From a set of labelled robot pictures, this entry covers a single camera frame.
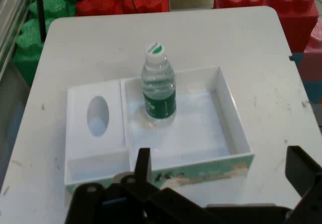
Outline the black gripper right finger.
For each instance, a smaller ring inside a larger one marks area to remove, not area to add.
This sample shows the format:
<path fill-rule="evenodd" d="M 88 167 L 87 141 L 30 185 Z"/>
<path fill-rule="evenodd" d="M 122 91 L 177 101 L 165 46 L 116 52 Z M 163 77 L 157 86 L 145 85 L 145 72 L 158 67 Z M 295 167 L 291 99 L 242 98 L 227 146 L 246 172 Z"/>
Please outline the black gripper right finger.
<path fill-rule="evenodd" d="M 286 223 L 321 223 L 321 166 L 300 146 L 288 146 L 285 175 L 301 200 Z"/>

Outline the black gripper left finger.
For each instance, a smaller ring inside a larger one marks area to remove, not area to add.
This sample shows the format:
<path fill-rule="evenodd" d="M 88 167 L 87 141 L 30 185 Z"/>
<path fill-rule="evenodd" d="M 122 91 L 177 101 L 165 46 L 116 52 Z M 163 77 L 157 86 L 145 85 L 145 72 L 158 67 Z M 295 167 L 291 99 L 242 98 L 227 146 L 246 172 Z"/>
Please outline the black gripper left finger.
<path fill-rule="evenodd" d="M 209 213 L 172 189 L 152 182 L 149 148 L 138 152 L 135 170 L 108 188 L 78 186 L 65 223 L 208 223 Z"/>

